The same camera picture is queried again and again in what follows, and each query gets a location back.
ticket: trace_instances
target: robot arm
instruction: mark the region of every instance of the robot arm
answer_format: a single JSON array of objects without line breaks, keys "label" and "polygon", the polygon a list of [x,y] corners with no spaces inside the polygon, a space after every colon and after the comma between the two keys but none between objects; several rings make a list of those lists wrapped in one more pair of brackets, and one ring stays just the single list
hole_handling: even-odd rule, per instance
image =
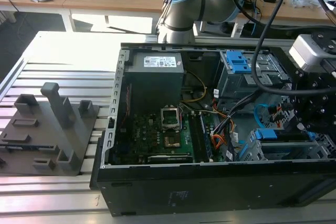
[{"label": "robot arm", "polygon": [[235,10],[232,0],[172,0],[159,27],[158,42],[194,42],[193,24],[196,20],[222,22]]}]

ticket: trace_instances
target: yellow wire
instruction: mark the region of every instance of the yellow wire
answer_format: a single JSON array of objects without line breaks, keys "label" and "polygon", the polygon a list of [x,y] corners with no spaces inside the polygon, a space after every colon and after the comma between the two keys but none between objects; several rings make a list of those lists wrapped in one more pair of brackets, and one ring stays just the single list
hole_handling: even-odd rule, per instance
[{"label": "yellow wire", "polygon": [[187,73],[191,73],[194,77],[196,77],[197,80],[200,81],[200,83],[203,85],[204,91],[203,91],[203,94],[202,94],[202,96],[200,98],[191,99],[191,100],[182,100],[181,102],[197,102],[197,101],[199,101],[199,100],[201,100],[201,99],[203,99],[205,97],[205,95],[206,95],[206,86],[205,86],[204,82],[196,74],[194,74],[194,73],[192,73],[190,71],[187,71]]}]

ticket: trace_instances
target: black computer chassis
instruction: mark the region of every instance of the black computer chassis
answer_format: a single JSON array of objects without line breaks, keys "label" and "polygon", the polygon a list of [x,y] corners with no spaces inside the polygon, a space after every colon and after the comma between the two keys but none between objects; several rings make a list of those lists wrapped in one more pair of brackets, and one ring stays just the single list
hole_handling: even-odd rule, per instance
[{"label": "black computer chassis", "polygon": [[[268,49],[292,81],[297,78],[296,68],[282,49]],[[99,138],[90,188],[101,191],[112,216],[302,207],[336,188],[335,162],[323,160],[101,169],[103,139],[104,132]]]}]

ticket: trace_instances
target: black cable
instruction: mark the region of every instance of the black cable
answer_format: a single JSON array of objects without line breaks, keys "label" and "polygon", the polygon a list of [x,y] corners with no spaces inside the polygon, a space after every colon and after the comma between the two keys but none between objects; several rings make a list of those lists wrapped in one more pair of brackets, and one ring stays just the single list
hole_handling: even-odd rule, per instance
[{"label": "black cable", "polygon": [[[265,27],[266,24],[261,23],[260,21],[256,20],[255,18],[251,17],[245,10],[244,8],[239,4],[238,0],[233,0],[237,8],[240,10],[242,14],[244,14],[245,17],[247,17],[249,20],[252,22],[256,23],[259,26]],[[275,30],[306,30],[306,29],[327,29],[327,30],[333,30],[336,31],[335,27],[331,26],[295,26],[295,27],[269,27],[270,29],[275,29]]]},{"label": "black cable", "polygon": [[[18,12],[18,13],[20,13],[20,11],[18,10],[18,8],[16,8],[16,6],[14,5],[14,3],[11,1],[11,0],[8,0],[10,3],[11,3],[11,5],[16,9],[16,11]],[[24,19],[24,21],[27,23],[27,25],[35,32],[35,33],[37,33],[37,30],[35,30],[35,28],[34,27],[32,27],[31,26],[31,24],[26,20],[26,19]]]},{"label": "black cable", "polygon": [[262,31],[261,37],[258,41],[255,52],[254,52],[253,57],[252,57],[251,71],[252,71],[252,77],[253,77],[256,85],[259,87],[259,89],[261,89],[265,92],[272,93],[272,94],[278,94],[278,95],[313,96],[313,95],[324,95],[324,94],[335,93],[336,92],[335,87],[334,88],[326,88],[326,89],[311,89],[311,90],[282,90],[282,89],[275,89],[275,88],[270,88],[270,87],[264,86],[260,82],[260,80],[258,78],[258,74],[257,74],[257,69],[256,69],[257,57],[258,57],[258,54],[259,54],[259,50],[262,46],[262,43],[263,43],[263,41],[266,37],[267,30],[269,29],[269,27],[271,26],[275,16],[277,15],[282,1],[283,0],[279,0],[277,5],[275,6],[274,11],[273,11],[268,23],[266,24],[264,30]]},{"label": "black cable", "polygon": [[328,8],[328,6],[324,2],[324,0],[318,0],[318,1],[321,5],[322,9],[325,11],[326,16],[330,19],[331,22],[334,23],[334,25],[336,25],[336,14]]}]

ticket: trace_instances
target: black cable hose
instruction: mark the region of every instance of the black cable hose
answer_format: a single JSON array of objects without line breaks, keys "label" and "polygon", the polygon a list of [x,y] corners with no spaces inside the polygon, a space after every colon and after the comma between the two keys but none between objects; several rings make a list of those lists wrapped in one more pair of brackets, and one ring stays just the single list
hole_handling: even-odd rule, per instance
[{"label": "black cable hose", "polygon": [[[266,24],[256,20],[255,18],[251,17],[245,9],[239,4],[238,0],[233,0],[237,8],[240,10],[242,14],[244,14],[245,17],[247,17],[249,20],[252,22],[256,23],[259,26],[266,26]],[[274,30],[307,30],[307,29],[327,29],[327,30],[332,30],[336,31],[335,27],[332,26],[295,26],[295,27],[270,27],[270,29]]]},{"label": "black cable hose", "polygon": [[263,41],[266,37],[267,30],[271,26],[275,16],[277,15],[277,13],[280,9],[282,1],[283,0],[279,0],[277,5],[275,6],[268,23],[266,24],[264,30],[262,31],[261,37],[258,41],[258,44],[257,44],[256,49],[255,49],[254,54],[253,54],[253,58],[252,58],[252,62],[251,62],[251,71],[252,71],[252,77],[253,77],[256,85],[258,85],[259,89],[261,89],[265,92],[272,93],[272,94],[278,94],[278,95],[313,96],[313,95],[324,95],[324,94],[335,93],[336,92],[335,87],[334,88],[326,88],[326,89],[311,89],[311,90],[282,90],[282,89],[269,88],[267,86],[264,86],[260,82],[260,80],[258,78],[258,74],[257,74],[257,69],[256,69],[258,53],[259,53],[259,50],[262,46],[262,43],[263,43]]}]

